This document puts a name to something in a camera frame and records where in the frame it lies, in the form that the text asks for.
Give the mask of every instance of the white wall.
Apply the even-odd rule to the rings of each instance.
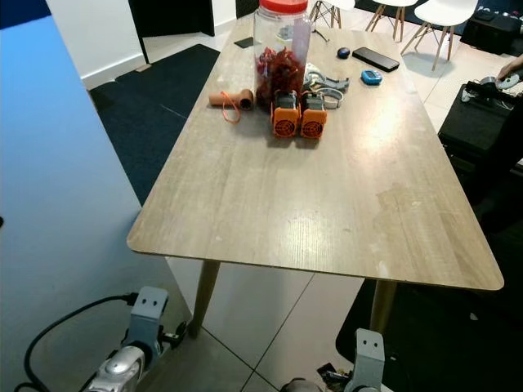
[[[236,1],[235,0],[212,0],[212,15],[214,16],[214,25],[224,25],[231,20],[236,19]]]
[[[27,381],[23,356],[36,334],[88,302],[149,285],[170,292],[167,330],[190,314],[166,261],[127,247],[140,205],[53,19],[4,29],[0,39],[0,390],[7,392]],[[59,327],[35,351],[34,371],[51,390],[78,390],[118,347],[129,311],[103,305]]]
[[[47,0],[88,88],[145,64],[127,0]]]

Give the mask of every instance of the black carpet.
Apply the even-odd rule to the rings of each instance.
[[[204,45],[91,90],[136,196],[143,204],[220,53]]]
[[[523,225],[512,230],[521,243]],[[500,264],[508,261],[503,272],[513,272],[516,280],[523,270],[513,264],[515,254],[508,260],[499,256],[521,254],[523,247],[516,250],[511,240],[509,246],[503,241],[502,234],[489,238],[494,252],[502,249]],[[373,289],[374,282],[365,280],[337,336],[338,352],[351,361],[355,330],[369,327]],[[478,293],[400,284],[384,334],[383,384],[395,392],[490,391],[517,385],[523,339],[521,313],[513,312],[521,310],[520,300],[515,285],[499,293]]]
[[[420,20],[415,14],[414,9],[416,7],[419,7],[423,3],[427,2],[428,0],[418,0],[416,4],[410,7],[406,7],[405,9],[405,20],[407,20],[410,23],[415,23],[416,25],[421,25],[423,23],[422,20]],[[379,4],[374,2],[373,0],[356,0],[356,8],[359,8],[361,10],[370,11],[370,12],[376,12],[378,9]],[[523,2],[521,0],[480,0],[478,2],[478,7],[483,6],[490,8],[491,11],[501,11],[503,12],[512,12],[512,11],[518,11],[523,12]],[[391,18],[396,17],[396,8],[395,7],[386,7],[384,15],[389,16]],[[467,23],[461,23],[458,26],[456,26],[454,32],[457,35],[462,35],[463,30],[465,29],[465,25]],[[434,26],[435,29],[441,30],[440,26]],[[512,47],[510,49],[509,55],[518,56],[521,53],[523,53],[523,38],[515,39],[512,43]]]

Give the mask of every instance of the white chair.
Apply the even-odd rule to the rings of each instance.
[[[323,18],[327,25],[329,21],[325,18],[330,14],[330,27],[334,27],[334,21],[337,21],[337,26],[342,27],[342,15],[340,9],[349,11],[354,8],[355,0],[329,0],[328,2],[318,1],[312,7],[309,19],[316,22],[319,18]]]
[[[396,10],[396,21],[394,22],[394,33],[392,34],[392,39],[396,40],[396,32],[398,30],[398,23],[401,25],[400,29],[400,42],[403,41],[403,28],[405,24],[405,7],[412,6],[416,4],[418,0],[373,0],[379,4],[378,9],[373,15],[373,18],[370,20],[369,25],[365,31],[369,31],[370,26],[373,25],[370,31],[374,31],[378,21],[384,17],[383,12],[387,6],[397,7]]]
[[[416,34],[409,41],[407,46],[401,51],[401,55],[405,53],[409,45],[419,37],[418,43],[414,49],[418,48],[419,43],[422,41],[426,33],[433,31],[433,25],[442,26],[441,39],[438,42],[438,50],[436,52],[436,58],[434,59],[434,65],[432,70],[436,69],[438,59],[440,58],[441,46],[450,29],[449,38],[449,53],[447,55],[447,61],[450,60],[450,53],[452,52],[452,41],[454,38],[454,26],[460,25],[464,21],[468,20],[477,6],[477,0],[429,0],[425,4],[416,7],[414,14],[421,20],[423,20],[422,26],[416,32]]]

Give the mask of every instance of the table top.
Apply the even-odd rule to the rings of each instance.
[[[318,142],[276,139],[260,109],[224,121],[208,94],[253,86],[239,20],[127,237],[137,252],[495,290],[503,277],[403,60],[379,33],[323,29],[308,60],[351,79]],[[400,62],[379,87],[369,47]]]

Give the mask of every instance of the red lid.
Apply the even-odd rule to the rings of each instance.
[[[307,9],[308,0],[260,0],[260,6],[282,14],[297,14]]]

